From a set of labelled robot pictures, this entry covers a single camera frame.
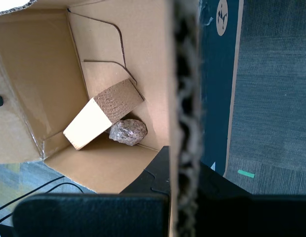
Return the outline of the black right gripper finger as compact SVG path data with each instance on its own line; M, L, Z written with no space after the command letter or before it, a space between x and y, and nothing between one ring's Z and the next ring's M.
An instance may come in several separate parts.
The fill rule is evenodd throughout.
M163 147L119 194L39 194L12 216L18 237L166 237L169 148Z
M200 165L198 237L306 237L306 195L253 195Z

